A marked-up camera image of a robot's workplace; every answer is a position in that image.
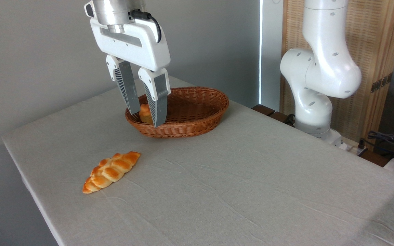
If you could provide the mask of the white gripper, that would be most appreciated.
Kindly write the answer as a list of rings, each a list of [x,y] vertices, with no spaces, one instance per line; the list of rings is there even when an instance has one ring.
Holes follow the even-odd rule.
[[[110,32],[95,18],[90,19],[90,24],[97,45],[102,52],[108,54],[105,61],[111,80],[117,83],[130,114],[140,111],[130,65],[133,63],[141,66],[138,75],[144,83],[154,127],[164,124],[168,95],[171,94],[168,72],[165,69],[171,58],[164,32],[161,31],[162,38],[158,43],[157,26],[151,20],[136,19],[125,24],[123,33]]]

